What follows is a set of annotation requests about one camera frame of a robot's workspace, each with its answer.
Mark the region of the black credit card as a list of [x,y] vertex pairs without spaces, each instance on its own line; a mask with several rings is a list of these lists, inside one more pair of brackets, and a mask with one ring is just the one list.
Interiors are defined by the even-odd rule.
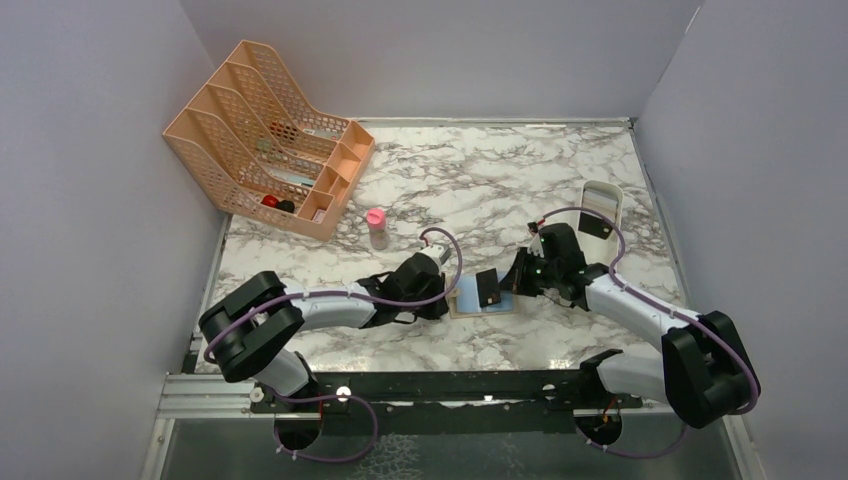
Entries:
[[490,268],[475,274],[478,305],[481,309],[499,305],[502,302],[499,289],[498,271]]

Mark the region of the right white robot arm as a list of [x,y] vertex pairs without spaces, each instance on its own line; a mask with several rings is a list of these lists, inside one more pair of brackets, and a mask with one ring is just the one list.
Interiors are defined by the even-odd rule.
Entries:
[[608,350],[584,361],[579,398],[600,407],[616,394],[664,403],[688,426],[703,428],[756,406],[761,389],[734,322],[720,311],[678,309],[590,264],[565,223],[531,223],[529,246],[518,250],[501,282],[517,296],[558,293],[569,308],[601,315],[648,342],[656,358]]

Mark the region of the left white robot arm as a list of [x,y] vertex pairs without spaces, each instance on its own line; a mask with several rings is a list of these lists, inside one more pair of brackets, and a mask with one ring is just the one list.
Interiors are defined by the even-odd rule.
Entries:
[[442,267],[449,256],[440,245],[426,247],[394,271],[336,290],[285,284],[275,272],[262,271],[200,316],[207,360],[226,381],[252,378],[275,390],[288,409],[302,410],[313,401],[317,381],[305,359],[286,350],[292,337],[442,317],[448,311]]

